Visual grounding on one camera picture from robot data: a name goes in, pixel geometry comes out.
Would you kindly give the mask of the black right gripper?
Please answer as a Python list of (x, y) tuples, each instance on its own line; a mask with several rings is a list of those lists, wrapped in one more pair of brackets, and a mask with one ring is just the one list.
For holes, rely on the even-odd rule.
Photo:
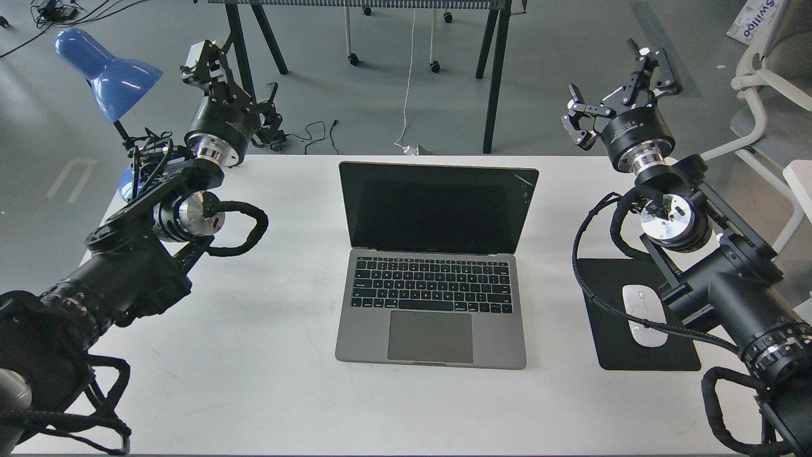
[(622, 86), (620, 101), (624, 107), (635, 108), (615, 116), (611, 107), (586, 104), (580, 89), (571, 83), (568, 112), (561, 118), (566, 132), (582, 150), (589, 150), (601, 138), (612, 167), (619, 173), (632, 173), (632, 158), (627, 158), (627, 153), (641, 145), (653, 145), (661, 156), (670, 156), (676, 142), (653, 105), (659, 98), (679, 95), (683, 90), (664, 48), (641, 48), (632, 39), (627, 39), (627, 45), (635, 54), (636, 66), (629, 83)]

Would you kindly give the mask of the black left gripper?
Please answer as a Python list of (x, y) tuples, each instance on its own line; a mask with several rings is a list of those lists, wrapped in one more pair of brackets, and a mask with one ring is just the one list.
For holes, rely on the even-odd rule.
[(186, 63), (180, 67), (183, 84), (206, 95), (185, 142), (195, 158), (232, 168), (244, 161), (250, 140), (256, 148), (281, 148), (284, 130), (275, 106), (278, 83), (267, 84), (270, 96), (256, 104), (255, 112), (251, 95), (244, 91), (231, 95), (231, 70), (224, 57), (216, 43), (203, 40), (190, 47)]

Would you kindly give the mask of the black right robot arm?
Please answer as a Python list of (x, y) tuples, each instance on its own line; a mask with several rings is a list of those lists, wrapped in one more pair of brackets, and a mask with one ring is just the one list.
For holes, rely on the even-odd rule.
[[(561, 122), (575, 145), (589, 150), (603, 142), (612, 168), (634, 174), (633, 188), (607, 194), (578, 228), (572, 269), (589, 303), (632, 323), (684, 336), (734, 352), (748, 373), (711, 368), (702, 379), (705, 414), (722, 445), (749, 456), (810, 455), (810, 324), (774, 290), (783, 274), (776, 252), (704, 180), (707, 164), (698, 154), (668, 164), (675, 147), (658, 111), (661, 96), (681, 85), (665, 49), (629, 47), (636, 59), (629, 81), (599, 104), (583, 101), (571, 84)], [(655, 264), (666, 283), (661, 304), (681, 325), (657, 323), (604, 301), (588, 285), (577, 263), (580, 238), (592, 218), (615, 203), (610, 234), (626, 257)], [(716, 392), (720, 380), (755, 392), (762, 440), (735, 439), (723, 421)]]

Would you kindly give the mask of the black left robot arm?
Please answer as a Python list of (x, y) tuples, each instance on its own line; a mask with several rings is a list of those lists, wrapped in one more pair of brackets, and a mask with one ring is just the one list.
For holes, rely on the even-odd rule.
[(90, 348), (111, 326), (159, 315), (188, 296), (188, 273), (203, 255), (239, 256), (268, 228), (264, 212), (214, 194), (226, 168), (246, 156), (253, 138), (277, 132), (271, 100), (255, 102), (236, 84), (226, 52), (197, 43), (181, 67), (204, 99), (182, 144), (170, 133), (130, 136), (121, 117), (157, 83), (160, 70), (117, 58), (81, 29), (58, 35), (57, 53), (93, 90), (131, 158), (123, 208), (87, 236), (90, 258), (40, 295), (2, 295), (2, 455), (37, 434), (83, 440), (105, 427), (129, 451), (131, 429), (114, 409), (130, 367)]

